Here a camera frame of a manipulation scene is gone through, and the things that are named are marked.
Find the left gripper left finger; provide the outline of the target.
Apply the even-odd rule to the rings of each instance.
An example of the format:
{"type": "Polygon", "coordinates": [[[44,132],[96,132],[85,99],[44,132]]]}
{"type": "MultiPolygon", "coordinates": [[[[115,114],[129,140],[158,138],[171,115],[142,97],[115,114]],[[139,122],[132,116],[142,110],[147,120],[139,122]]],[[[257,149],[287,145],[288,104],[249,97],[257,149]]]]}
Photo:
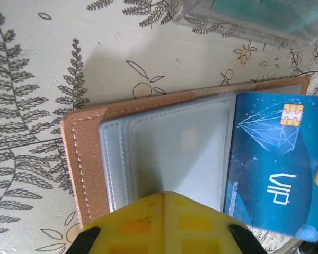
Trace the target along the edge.
{"type": "Polygon", "coordinates": [[[67,253],[164,253],[164,194],[157,193],[87,224],[67,253]]]}

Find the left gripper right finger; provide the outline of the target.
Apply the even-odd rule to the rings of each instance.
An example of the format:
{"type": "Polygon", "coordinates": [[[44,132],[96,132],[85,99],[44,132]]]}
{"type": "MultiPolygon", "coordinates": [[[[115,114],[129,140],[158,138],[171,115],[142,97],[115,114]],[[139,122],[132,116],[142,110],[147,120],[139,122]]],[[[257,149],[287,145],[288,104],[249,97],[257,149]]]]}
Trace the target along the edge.
{"type": "Polygon", "coordinates": [[[175,192],[164,193],[165,253],[266,253],[241,221],[175,192]]]}

